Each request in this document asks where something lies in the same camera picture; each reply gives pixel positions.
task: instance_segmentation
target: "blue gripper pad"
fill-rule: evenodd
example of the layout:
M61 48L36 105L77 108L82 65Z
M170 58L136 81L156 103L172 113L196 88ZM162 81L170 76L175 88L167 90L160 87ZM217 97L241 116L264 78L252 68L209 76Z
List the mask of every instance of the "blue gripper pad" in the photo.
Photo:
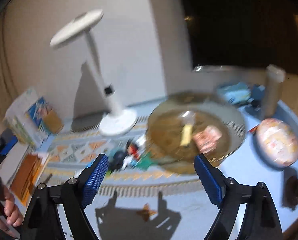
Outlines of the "blue gripper pad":
M203 154L194 159L194 169L212 204L221 207L226 192L225 176Z
M83 209L94 200L108 167L108 157L105 154L99 154L91 167L85 168L78 177L79 188L82 190L80 205Z

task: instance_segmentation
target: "human hand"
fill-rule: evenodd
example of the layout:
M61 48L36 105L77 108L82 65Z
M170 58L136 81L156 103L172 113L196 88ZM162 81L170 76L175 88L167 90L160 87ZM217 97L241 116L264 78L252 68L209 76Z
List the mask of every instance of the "human hand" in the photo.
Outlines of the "human hand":
M4 214L7 216L6 221L8 225L18 227L23 222L23 216L19 211L17 205L14 204L14 196L6 186L3 186L5 207ZM0 229L12 237L15 237L9 230L8 226L0 219Z

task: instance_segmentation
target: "star-shaped object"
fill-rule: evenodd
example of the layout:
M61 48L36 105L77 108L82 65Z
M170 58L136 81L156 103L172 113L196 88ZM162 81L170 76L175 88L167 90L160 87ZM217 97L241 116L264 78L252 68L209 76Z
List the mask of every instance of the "star-shaped object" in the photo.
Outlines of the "star-shaped object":
M151 210L149 204L145 204L142 210L137 211L137 214L142 216L142 219L145 222L149 221L149 218L155 215L157 212L155 210Z

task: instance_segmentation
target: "desk lamp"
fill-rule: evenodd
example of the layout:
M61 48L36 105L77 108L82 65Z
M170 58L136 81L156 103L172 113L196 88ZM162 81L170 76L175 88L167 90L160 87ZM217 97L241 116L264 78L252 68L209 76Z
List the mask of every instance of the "desk lamp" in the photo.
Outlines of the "desk lamp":
M133 109L125 109L116 98L116 93L112 85L106 85L101 74L100 66L97 64L97 54L94 39L90 33L92 27L102 19L102 10L92 10L83 13L59 30L53 36L50 47L59 47L66 45L77 36L84 35L91 56L94 61L94 67L89 67L90 73L101 95L104 95L109 113L103 117L99 124L99 132L104 136L114 136L128 132L136 123L137 113Z

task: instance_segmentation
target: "metal bolt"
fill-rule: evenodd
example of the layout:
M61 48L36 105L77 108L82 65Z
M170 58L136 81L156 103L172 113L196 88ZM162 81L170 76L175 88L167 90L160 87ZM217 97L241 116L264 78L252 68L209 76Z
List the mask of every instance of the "metal bolt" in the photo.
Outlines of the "metal bolt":
M44 184L44 183L40 183L40 184L38 185L38 189L44 189L44 187L45 187L45 184Z
M234 183L234 179L231 178L231 177L229 177L229 178L227 178L227 182L228 182L229 184L233 184L233 183Z
M76 178L71 178L68 180L69 184L75 184L76 183Z
M263 182L259 182L259 187L260 188L266 188L266 184L264 184Z

